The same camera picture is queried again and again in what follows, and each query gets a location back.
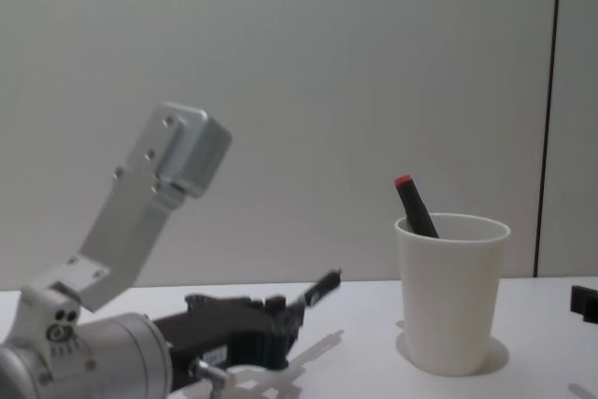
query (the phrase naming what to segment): white table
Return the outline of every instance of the white table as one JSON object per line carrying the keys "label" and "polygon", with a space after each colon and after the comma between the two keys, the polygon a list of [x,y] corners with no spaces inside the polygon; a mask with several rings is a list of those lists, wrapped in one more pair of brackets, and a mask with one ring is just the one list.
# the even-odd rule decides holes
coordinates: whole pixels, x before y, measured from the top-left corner
{"label": "white table", "polygon": [[[571,285],[598,288],[598,278],[504,279],[484,367],[489,374],[442,378],[420,371],[397,350],[403,318],[400,282],[346,282],[306,315],[291,367],[271,375],[244,370],[237,399],[573,398],[598,397],[598,325],[569,312]],[[184,309],[184,296],[273,293],[295,296],[306,284],[132,289],[97,317],[126,311],[157,318]],[[18,294],[0,292],[0,338],[12,322]],[[90,314],[84,315],[88,321]],[[492,372],[500,365],[501,369]],[[204,396],[194,389],[177,398]]]}

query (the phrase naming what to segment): pen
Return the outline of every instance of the pen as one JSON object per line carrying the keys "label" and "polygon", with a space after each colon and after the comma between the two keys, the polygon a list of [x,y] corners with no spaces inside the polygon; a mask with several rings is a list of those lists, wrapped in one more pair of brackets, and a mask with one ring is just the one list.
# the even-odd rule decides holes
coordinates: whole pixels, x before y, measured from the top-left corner
{"label": "pen", "polygon": [[407,221],[409,221],[413,232],[418,235],[438,238],[438,232],[434,228],[428,209],[421,201],[420,194],[411,176],[405,175],[397,178],[394,181],[394,187],[399,192],[405,207]]}
{"label": "pen", "polygon": [[308,307],[316,305],[321,298],[335,290],[340,285],[340,270],[331,271],[309,290],[303,293],[301,300]]}

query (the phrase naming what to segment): gray wall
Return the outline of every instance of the gray wall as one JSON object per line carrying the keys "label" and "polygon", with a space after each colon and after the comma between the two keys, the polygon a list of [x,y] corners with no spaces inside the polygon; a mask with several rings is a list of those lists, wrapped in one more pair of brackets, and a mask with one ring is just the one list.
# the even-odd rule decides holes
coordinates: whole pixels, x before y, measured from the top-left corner
{"label": "gray wall", "polygon": [[151,109],[235,143],[146,285],[395,278],[392,180],[532,273],[553,0],[0,0],[0,287],[77,250]]}
{"label": "gray wall", "polygon": [[560,0],[539,274],[598,275],[598,0]]}

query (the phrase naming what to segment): white paper cup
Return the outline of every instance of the white paper cup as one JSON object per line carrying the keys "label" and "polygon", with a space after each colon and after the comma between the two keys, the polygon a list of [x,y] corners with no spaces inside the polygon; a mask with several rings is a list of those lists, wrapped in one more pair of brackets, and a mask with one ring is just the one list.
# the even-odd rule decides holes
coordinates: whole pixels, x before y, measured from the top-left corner
{"label": "white paper cup", "polygon": [[395,223],[411,362],[440,376],[466,376],[483,363],[510,229],[499,221],[431,214],[441,238]]}

